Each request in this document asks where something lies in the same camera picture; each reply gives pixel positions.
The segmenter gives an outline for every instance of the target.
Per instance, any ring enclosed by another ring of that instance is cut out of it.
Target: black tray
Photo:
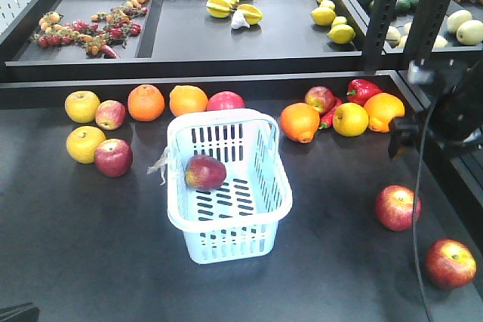
[[[141,44],[150,41],[152,46],[143,52],[143,58],[134,52],[135,40],[120,60],[86,60],[82,50],[74,47],[45,51],[36,44],[28,45],[38,19],[50,9],[59,7],[73,18],[90,17],[99,11],[97,0],[83,0],[82,10],[76,13],[78,5],[72,1],[32,0],[5,31],[0,37],[5,62],[0,72],[6,79],[53,81],[362,68],[359,60],[367,28],[351,4],[341,0],[334,0],[337,13],[347,17],[357,33],[351,44],[331,42],[327,36],[330,27],[312,22],[310,12],[317,8],[316,0],[242,1],[258,6],[264,18],[260,25],[239,30],[231,30],[229,19],[211,17],[205,7],[207,0],[158,0],[146,18],[150,22],[154,16],[153,22],[139,40]]]
[[[421,108],[394,72],[149,82],[165,96],[181,83],[197,84],[208,95],[234,90],[248,107],[278,118],[309,87],[325,85],[343,97],[356,77],[403,98],[409,112]],[[166,188],[159,185],[159,175],[146,175],[166,145],[166,127],[173,119],[168,109],[154,122],[128,119],[108,133],[130,141],[134,150],[133,167],[118,179],[100,175],[94,165],[75,163],[65,151],[65,138],[77,126],[63,111],[71,90],[92,89],[102,100],[125,102],[142,81],[36,82],[23,93],[18,109],[0,110],[0,161],[7,165],[0,168],[2,303],[35,300],[45,320],[425,320],[411,232],[390,232],[373,214],[382,187],[414,185],[414,150],[390,161],[389,135],[370,131],[345,138],[321,130],[307,145],[282,136],[280,154],[294,206],[279,223],[273,251],[197,265],[182,232],[166,215]],[[8,90],[14,96],[15,88]],[[34,98],[44,98],[44,104]],[[44,108],[30,108],[35,105]],[[469,245],[481,265],[481,253],[426,166],[420,197],[420,255],[435,239],[450,237]],[[451,292],[435,288],[424,276],[435,320],[481,320],[481,276]]]
[[[354,9],[358,12],[360,17],[362,18],[362,21],[366,24],[366,26],[368,26],[369,20],[370,20],[370,14],[366,12],[366,10],[357,2],[357,0],[347,0],[347,2],[350,2],[353,5]],[[454,56],[458,57],[458,59],[466,60],[469,63],[469,65],[472,65],[476,61],[478,61],[479,51],[483,50],[483,44],[479,44],[476,46],[461,45],[461,43],[459,43],[456,40],[455,35],[452,35],[447,31],[446,22],[447,22],[448,16],[453,13],[453,11],[451,11],[452,6],[453,5],[450,5],[450,7],[448,7],[448,10],[446,11],[446,16],[443,20],[443,23],[439,31],[439,35],[441,35],[448,41],[448,45],[443,48],[436,48],[432,52],[435,55],[435,57],[438,57],[438,55],[440,57],[445,57],[446,54],[454,54]],[[406,14],[395,17],[391,21],[391,25],[394,26],[395,28],[398,28],[401,35],[404,35],[405,34],[404,25],[406,23],[412,22],[413,17],[414,17],[414,11],[409,11]],[[400,56],[403,53],[403,50],[401,48],[391,48],[391,46],[388,43],[385,43],[384,52],[385,52],[385,55],[383,56],[383,62],[384,62],[383,68],[386,68],[386,69],[394,69],[394,68],[400,68],[400,67],[402,67],[400,69],[407,68],[407,65],[399,62],[401,60]]]

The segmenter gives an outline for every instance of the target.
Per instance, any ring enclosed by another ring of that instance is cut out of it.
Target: cherry tomato
[[[42,48],[47,48],[49,46],[47,37],[40,37],[39,39],[37,39],[37,43]]]

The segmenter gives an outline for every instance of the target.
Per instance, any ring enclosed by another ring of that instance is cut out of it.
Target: red bell pepper
[[[383,90],[371,81],[363,78],[356,78],[349,83],[347,88],[347,99],[349,102],[363,106],[372,96],[380,94],[382,91]]]
[[[320,117],[320,125],[318,126],[319,130],[322,128],[330,128],[332,127],[332,120],[334,119],[334,113],[337,107],[342,105],[342,100],[339,97],[335,97],[335,104],[334,107],[327,113],[325,113],[322,117]]]

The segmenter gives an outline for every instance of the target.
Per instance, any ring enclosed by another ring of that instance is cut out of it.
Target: plastic basket
[[[278,125],[253,109],[192,113],[168,126],[168,217],[184,233],[189,256],[207,264],[262,256],[273,248],[292,192],[278,154]],[[223,185],[188,187],[184,173],[196,154],[226,166]]]

